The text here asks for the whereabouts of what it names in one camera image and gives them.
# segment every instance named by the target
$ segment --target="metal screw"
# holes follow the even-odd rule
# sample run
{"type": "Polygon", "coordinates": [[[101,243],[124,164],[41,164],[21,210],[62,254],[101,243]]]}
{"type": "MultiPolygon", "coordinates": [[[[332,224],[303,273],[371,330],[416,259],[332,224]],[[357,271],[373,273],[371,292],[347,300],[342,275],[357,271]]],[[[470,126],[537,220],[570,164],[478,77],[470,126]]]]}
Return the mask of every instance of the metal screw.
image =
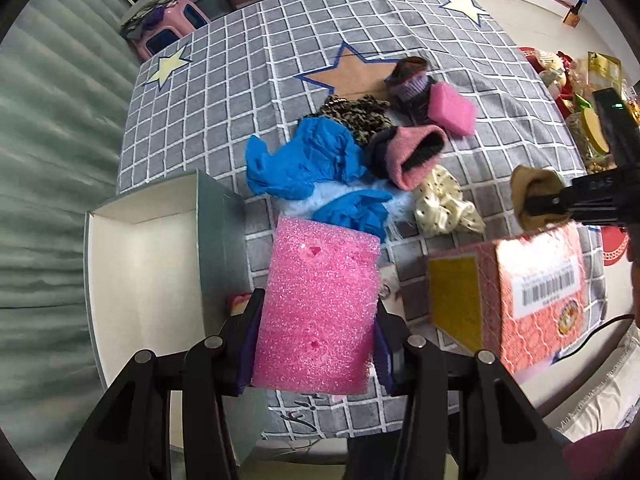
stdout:
{"type": "Polygon", "coordinates": [[[416,334],[409,336],[406,341],[416,348],[422,348],[427,344],[427,340],[425,338],[416,334]]]}
{"type": "Polygon", "coordinates": [[[212,335],[204,340],[204,346],[207,348],[220,348],[222,346],[222,338],[217,335],[212,335]]]}
{"type": "Polygon", "coordinates": [[[140,364],[148,363],[151,360],[151,352],[149,350],[140,350],[136,352],[134,359],[140,364]]]}
{"type": "Polygon", "coordinates": [[[492,365],[495,361],[495,355],[489,350],[481,350],[478,352],[478,360],[486,365],[492,365]]]}

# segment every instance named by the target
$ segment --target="orange patterned box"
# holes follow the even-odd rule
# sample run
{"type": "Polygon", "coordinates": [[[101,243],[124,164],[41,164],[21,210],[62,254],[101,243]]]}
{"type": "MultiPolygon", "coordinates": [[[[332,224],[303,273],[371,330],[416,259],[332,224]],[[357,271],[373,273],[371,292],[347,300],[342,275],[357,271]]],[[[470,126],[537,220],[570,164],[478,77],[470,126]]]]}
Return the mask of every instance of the orange patterned box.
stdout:
{"type": "Polygon", "coordinates": [[[432,323],[514,374],[580,335],[586,280],[573,222],[440,253],[427,262],[432,323]]]}

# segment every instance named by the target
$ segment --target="white pillow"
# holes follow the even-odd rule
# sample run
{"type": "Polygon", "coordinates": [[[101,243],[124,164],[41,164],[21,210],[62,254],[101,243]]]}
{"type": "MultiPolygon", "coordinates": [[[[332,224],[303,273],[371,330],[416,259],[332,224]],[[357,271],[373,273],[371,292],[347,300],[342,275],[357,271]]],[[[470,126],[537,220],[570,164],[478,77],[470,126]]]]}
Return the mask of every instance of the white pillow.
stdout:
{"type": "Polygon", "coordinates": [[[575,442],[591,433],[616,428],[638,397],[640,332],[632,324],[596,373],[547,415],[545,422],[575,442]]]}

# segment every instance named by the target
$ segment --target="pink foam block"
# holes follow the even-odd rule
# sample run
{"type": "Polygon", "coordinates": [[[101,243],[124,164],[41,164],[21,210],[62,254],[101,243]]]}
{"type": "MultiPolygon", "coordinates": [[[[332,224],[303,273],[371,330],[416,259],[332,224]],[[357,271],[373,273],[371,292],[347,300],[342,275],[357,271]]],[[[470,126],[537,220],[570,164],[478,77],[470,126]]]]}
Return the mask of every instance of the pink foam block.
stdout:
{"type": "Polygon", "coordinates": [[[254,386],[361,394],[373,350],[380,239],[280,217],[254,361],[254,386]]]}
{"type": "Polygon", "coordinates": [[[476,107],[444,81],[431,87],[427,115],[453,134],[467,137],[476,132],[476,107]]]}

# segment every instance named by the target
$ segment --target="blue cloth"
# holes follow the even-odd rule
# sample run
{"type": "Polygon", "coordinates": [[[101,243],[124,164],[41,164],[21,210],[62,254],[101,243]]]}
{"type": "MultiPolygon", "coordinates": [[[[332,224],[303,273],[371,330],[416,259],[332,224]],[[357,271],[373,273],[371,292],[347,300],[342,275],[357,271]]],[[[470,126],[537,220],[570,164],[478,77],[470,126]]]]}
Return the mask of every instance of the blue cloth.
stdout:
{"type": "Polygon", "coordinates": [[[301,120],[293,139],[273,155],[262,140],[252,136],[244,158],[251,191],[287,200],[307,198],[314,192],[315,182],[347,184],[367,171],[351,132],[326,117],[301,120]]]}
{"type": "Polygon", "coordinates": [[[353,191],[322,206],[312,219],[376,235],[384,242],[388,211],[382,203],[392,198],[391,193],[377,189],[353,191]]]}

